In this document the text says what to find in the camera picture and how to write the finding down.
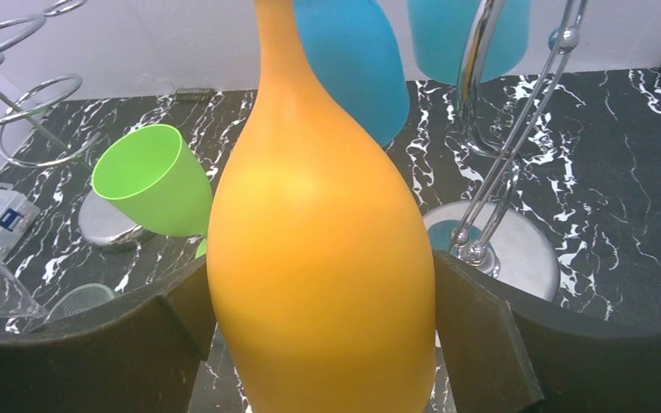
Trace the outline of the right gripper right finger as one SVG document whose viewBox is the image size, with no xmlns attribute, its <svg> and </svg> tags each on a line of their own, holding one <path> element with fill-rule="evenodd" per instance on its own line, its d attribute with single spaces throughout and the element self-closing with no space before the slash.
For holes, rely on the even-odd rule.
<svg viewBox="0 0 661 413">
<path fill-rule="evenodd" d="M 460 412 L 661 412 L 661 332 L 568 311 L 435 251 Z"/>
</svg>

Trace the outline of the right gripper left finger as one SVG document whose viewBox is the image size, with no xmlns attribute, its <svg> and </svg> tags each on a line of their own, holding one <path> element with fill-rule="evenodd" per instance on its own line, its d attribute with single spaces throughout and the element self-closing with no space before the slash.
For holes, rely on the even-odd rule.
<svg viewBox="0 0 661 413">
<path fill-rule="evenodd" d="M 196 259 L 20 335 L 0 335 L 0 412 L 185 412 L 216 318 Z"/>
</svg>

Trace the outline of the orange plastic wine glass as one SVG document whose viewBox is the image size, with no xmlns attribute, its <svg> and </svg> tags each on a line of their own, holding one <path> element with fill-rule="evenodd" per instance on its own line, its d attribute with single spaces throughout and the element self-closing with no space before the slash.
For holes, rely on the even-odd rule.
<svg viewBox="0 0 661 413">
<path fill-rule="evenodd" d="M 256 412 L 421 412 L 436 278 L 398 169 L 315 78 L 289 1 L 254 4 L 261 76 L 219 179 L 207 277 Z"/>
</svg>

